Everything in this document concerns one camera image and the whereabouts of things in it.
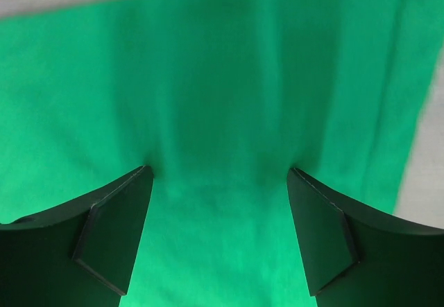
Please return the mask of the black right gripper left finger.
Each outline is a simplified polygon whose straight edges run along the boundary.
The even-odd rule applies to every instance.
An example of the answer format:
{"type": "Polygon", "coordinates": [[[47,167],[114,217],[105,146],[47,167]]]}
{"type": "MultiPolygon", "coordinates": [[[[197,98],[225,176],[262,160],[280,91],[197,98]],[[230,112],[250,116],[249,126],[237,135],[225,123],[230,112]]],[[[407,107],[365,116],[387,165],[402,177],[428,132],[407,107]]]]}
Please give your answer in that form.
{"type": "Polygon", "coordinates": [[[1,226],[2,306],[118,306],[128,293],[153,187],[140,166],[1,226]]]}

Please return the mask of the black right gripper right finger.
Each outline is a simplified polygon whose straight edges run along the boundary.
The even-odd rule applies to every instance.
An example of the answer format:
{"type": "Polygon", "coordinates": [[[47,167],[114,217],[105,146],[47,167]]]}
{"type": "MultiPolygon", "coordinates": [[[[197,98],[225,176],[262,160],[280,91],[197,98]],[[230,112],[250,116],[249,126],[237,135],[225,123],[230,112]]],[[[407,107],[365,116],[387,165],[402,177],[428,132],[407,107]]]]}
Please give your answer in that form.
{"type": "Polygon", "coordinates": [[[443,230],[287,175],[309,294],[318,306],[442,306],[443,230]]]}

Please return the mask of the green t shirt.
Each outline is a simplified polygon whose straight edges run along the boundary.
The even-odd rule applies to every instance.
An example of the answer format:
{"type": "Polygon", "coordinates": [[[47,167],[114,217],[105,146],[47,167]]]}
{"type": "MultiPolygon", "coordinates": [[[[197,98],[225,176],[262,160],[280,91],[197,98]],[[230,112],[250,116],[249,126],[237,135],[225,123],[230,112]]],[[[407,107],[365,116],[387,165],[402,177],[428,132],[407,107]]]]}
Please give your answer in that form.
{"type": "Polygon", "coordinates": [[[299,167],[392,212],[443,0],[1,0],[1,221],[148,164],[124,306],[314,306],[299,167]]]}

